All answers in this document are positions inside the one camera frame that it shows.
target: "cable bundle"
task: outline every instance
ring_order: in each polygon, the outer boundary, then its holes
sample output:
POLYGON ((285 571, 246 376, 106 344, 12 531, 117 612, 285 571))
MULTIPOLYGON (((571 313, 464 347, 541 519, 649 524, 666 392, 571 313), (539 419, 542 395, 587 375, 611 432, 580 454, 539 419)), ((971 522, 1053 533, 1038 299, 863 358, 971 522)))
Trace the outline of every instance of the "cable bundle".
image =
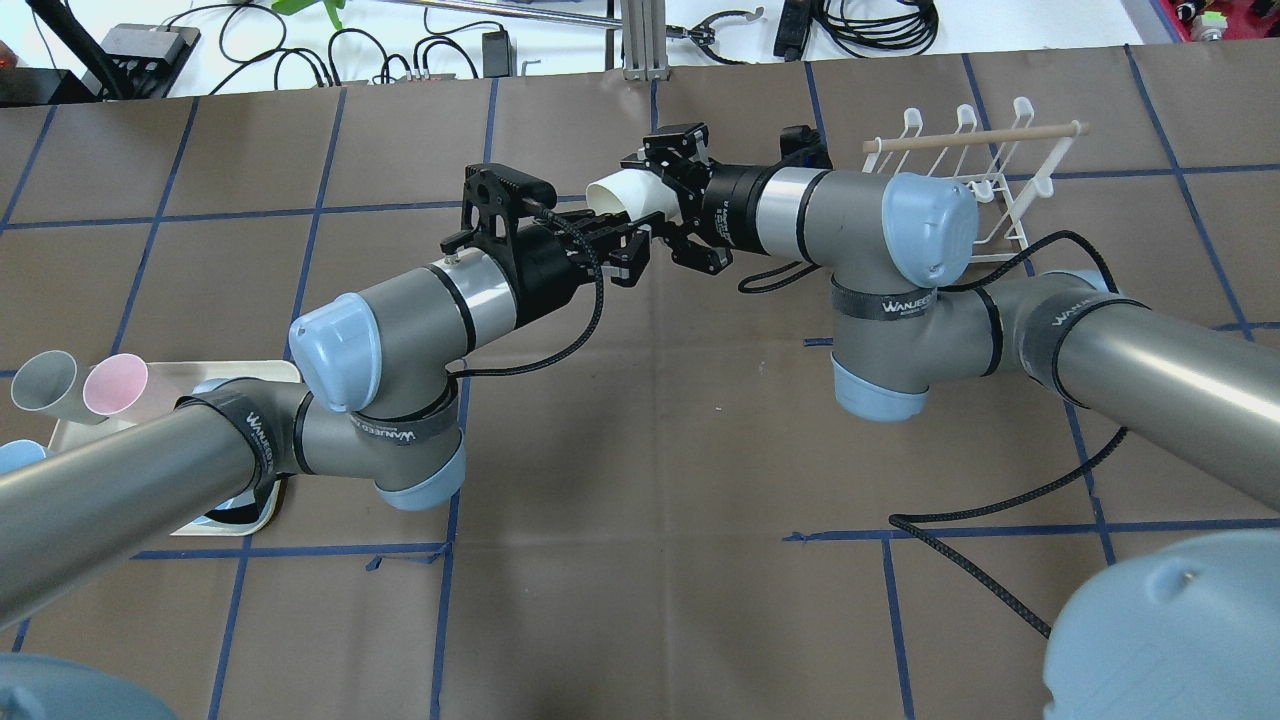
POLYGON ((938 10, 933 0, 897 0, 911 8, 911 12, 888 18, 850 18, 846 5, 840 0, 838 13, 832 12, 833 0, 814 4, 814 19, 827 31, 831 40, 854 58, 869 58, 861 50, 897 53, 913 50, 909 55, 920 55, 938 38, 938 10))

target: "pink cup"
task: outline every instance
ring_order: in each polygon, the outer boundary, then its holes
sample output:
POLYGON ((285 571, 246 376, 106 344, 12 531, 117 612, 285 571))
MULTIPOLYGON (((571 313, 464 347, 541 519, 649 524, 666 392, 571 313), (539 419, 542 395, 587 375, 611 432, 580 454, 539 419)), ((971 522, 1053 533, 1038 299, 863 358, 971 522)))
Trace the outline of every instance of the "pink cup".
POLYGON ((151 372, 137 355, 113 355, 84 379, 84 406, 125 423, 146 423, 170 410, 183 391, 151 372))

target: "white surface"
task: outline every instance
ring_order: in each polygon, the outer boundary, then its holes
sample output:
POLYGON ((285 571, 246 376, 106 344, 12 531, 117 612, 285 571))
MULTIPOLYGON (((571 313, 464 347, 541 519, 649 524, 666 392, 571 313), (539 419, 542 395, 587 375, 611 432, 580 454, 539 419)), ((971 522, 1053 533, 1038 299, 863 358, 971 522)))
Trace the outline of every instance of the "white surface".
MULTIPOLYGON (((192 388, 211 378, 260 378, 282 383, 302 382, 298 369, 292 363, 284 360, 247 360, 223 363, 147 363, 147 369, 156 377, 180 388, 182 392, 191 392, 192 388)), ((49 439, 51 454, 67 452, 68 450, 99 441, 111 433, 132 428, 128 423, 116 418, 108 418, 97 425, 82 425, 58 420, 54 427, 54 436, 49 439)), ((259 523, 244 525, 227 525, 215 523, 207 518, 198 518, 172 534, 174 536, 250 536, 256 533, 262 525, 270 521, 275 514, 275 501, 280 493, 280 482, 271 487, 271 496, 268 498, 259 523)))
MULTIPOLYGON (((212 4, 197 1, 196 6, 212 4)), ((751 10, 756 5, 765 9, 764 18, 750 24, 736 20, 717 23, 718 51, 726 58, 751 61, 778 61, 772 56, 773 36, 781 14, 781 0, 669 0, 667 22, 690 27, 707 15, 724 9, 751 10)), ((90 33, 102 38, 118 23, 160 23, 169 15, 192 6, 189 0, 73 0, 72 8, 90 33)), ((605 0, 581 3, 540 3, 536 6, 571 13, 603 15, 605 0)), ((986 53, 1001 50, 1029 50, 1039 47, 1094 47, 1106 45, 1142 44, 1133 20, 1121 0, 937 0, 941 15, 938 41, 931 54, 986 53)), ((895 0, 849 0, 849 14, 854 17, 882 17, 901 14, 904 8, 895 0)), ((187 65, 173 95, 204 95, 234 65, 218 53, 218 29, 229 9, 205 10, 188 15, 178 24, 195 26, 204 32, 192 61, 187 65)), ((483 15, 431 10, 433 29, 452 28, 458 24, 484 19, 483 15)), ((424 37, 422 12, 408 5, 352 0, 343 12, 346 27, 358 27, 376 36, 388 53, 408 55, 413 42, 424 37)), ((529 74, 581 73, 604 69, 604 33, 598 29, 559 26, 535 20, 500 19, 516 41, 517 60, 539 60, 529 67, 529 74)), ((325 56, 325 47, 333 27, 324 8, 315 5, 287 18, 287 46, 306 46, 325 56)), ((480 35, 483 28, 453 36, 480 64, 480 35)), ((77 73, 83 65, 46 31, 54 58, 60 67, 77 73)), ((228 32, 228 51, 238 58, 250 58, 270 49, 279 37, 279 26, 257 10, 241 13, 228 32)), ((0 0, 0 40, 8 42, 19 56, 35 67, 49 67, 49 58, 32 24, 31 10, 23 0, 0 0)), ((672 65, 713 64, 689 41, 668 41, 672 65)), ((381 55, 365 38, 348 33, 335 45, 335 61, 346 78, 369 78, 380 64, 381 55)), ((806 60, 844 58, 832 41, 817 27, 805 51, 806 60)), ((224 92, 270 90, 275 59, 259 63, 237 76, 224 92)), ((451 50, 431 51, 433 72, 457 73, 467 77, 466 64, 451 50)), ((282 87, 310 87, 314 85, 306 63, 289 58, 282 70, 282 87)))

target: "gray cup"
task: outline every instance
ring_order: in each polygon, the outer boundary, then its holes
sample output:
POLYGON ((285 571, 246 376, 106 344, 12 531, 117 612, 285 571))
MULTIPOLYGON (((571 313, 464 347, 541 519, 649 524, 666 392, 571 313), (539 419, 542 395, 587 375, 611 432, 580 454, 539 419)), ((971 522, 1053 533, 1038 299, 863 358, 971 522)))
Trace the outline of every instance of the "gray cup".
POLYGON ((28 413, 40 413, 60 420, 96 425, 105 415, 84 406, 84 378, 88 369, 69 352, 49 350, 27 360, 13 377, 9 396, 13 404, 28 413))

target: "plastic cup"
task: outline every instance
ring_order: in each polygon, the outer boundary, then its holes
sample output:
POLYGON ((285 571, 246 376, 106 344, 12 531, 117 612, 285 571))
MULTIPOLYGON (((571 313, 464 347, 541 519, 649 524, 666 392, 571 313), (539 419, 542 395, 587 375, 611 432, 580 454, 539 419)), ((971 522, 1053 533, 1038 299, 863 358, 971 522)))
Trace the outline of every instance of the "plastic cup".
POLYGON ((70 352, 49 350, 27 360, 9 386, 13 404, 29 413, 96 425, 106 416, 84 405, 82 389, 88 372, 70 352))
POLYGON ((146 423, 173 410, 183 391, 128 352, 97 364, 84 378, 84 406, 125 423, 146 423))
POLYGON ((15 439, 0 445, 0 475, 40 462, 49 457, 45 446, 33 439, 15 439))
POLYGON ((680 218, 676 191, 662 184, 658 176, 631 168, 586 186, 586 206, 596 213, 625 211, 632 220, 653 213, 662 213, 672 222, 680 218))

